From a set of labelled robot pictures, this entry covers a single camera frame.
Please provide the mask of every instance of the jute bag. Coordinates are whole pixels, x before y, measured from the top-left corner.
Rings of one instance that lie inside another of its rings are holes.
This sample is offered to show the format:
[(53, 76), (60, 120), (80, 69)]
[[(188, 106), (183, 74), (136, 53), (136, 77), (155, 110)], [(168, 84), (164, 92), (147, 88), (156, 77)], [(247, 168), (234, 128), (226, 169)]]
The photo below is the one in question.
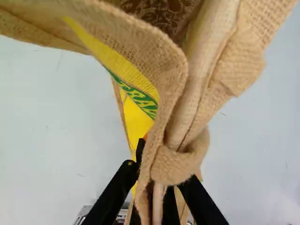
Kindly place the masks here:
[(94, 55), (119, 90), (155, 119), (135, 192), (147, 225), (160, 222), (165, 187), (199, 170), (209, 146), (207, 122), (257, 79), (263, 52), (296, 0), (206, 0), (179, 26), (182, 33), (144, 22), (135, 17), (143, 17), (139, 10), (124, 13), (124, 2), (5, 0), (0, 33)]

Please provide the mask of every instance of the woven texture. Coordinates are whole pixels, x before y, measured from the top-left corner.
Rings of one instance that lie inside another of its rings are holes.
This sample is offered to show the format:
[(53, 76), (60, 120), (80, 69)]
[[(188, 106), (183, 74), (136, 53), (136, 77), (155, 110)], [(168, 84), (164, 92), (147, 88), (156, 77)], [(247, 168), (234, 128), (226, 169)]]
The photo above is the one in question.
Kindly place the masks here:
[[(296, 0), (210, 0), (200, 8), (200, 1), (191, 1), (195, 3), (191, 8), (182, 7), (188, 1), (176, 1), (185, 16), (174, 30), (146, 18), (144, 5), (135, 8), (140, 11), (131, 11), (128, 0), (109, 2), (4, 0), (0, 3), (0, 33), (91, 54), (64, 23), (63, 17), (68, 16), (130, 61), (158, 91), (159, 108), (148, 133), (135, 194), (141, 222), (148, 225), (152, 217), (148, 185), (155, 181), (159, 188), (154, 197), (162, 200), (165, 186), (181, 183), (198, 170), (209, 145), (208, 121), (231, 97), (256, 81), (263, 70), (264, 50)], [(121, 11), (122, 7), (135, 16)], [(162, 8), (174, 11), (171, 7), (174, 5)], [(187, 26), (190, 9), (198, 11)], [(180, 49), (173, 41), (177, 42), (182, 31), (187, 33)], [(151, 88), (136, 77), (131, 82), (141, 89)]]

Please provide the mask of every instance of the white wall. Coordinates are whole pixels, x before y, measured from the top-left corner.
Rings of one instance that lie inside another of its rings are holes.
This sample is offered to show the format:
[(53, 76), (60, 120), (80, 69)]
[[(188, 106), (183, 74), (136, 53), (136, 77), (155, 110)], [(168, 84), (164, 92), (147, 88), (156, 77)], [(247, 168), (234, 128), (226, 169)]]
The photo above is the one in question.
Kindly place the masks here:
[[(232, 225), (300, 224), (300, 5), (261, 78), (210, 122), (204, 185)], [(0, 36), (0, 220), (72, 224), (129, 158), (92, 57)]]

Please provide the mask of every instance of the knot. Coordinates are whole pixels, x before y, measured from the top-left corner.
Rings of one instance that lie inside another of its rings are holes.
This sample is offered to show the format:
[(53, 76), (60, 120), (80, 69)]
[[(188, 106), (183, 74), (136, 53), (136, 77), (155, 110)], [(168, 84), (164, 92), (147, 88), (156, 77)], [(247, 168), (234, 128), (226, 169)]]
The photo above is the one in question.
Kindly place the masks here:
[(190, 178), (200, 168), (210, 142), (207, 128), (193, 140), (184, 152), (159, 147), (151, 167), (151, 178), (164, 185), (177, 185)]

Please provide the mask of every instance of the brown patterned fabric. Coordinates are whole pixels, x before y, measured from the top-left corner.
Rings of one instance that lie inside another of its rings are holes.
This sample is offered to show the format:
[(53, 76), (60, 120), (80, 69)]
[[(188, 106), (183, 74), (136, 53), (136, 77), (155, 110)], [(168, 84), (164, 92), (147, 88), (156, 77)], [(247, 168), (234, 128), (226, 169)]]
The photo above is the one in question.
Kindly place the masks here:
[(181, 43), (186, 24), (203, 0), (121, 0), (121, 8), (153, 26), (159, 27), (177, 44)]

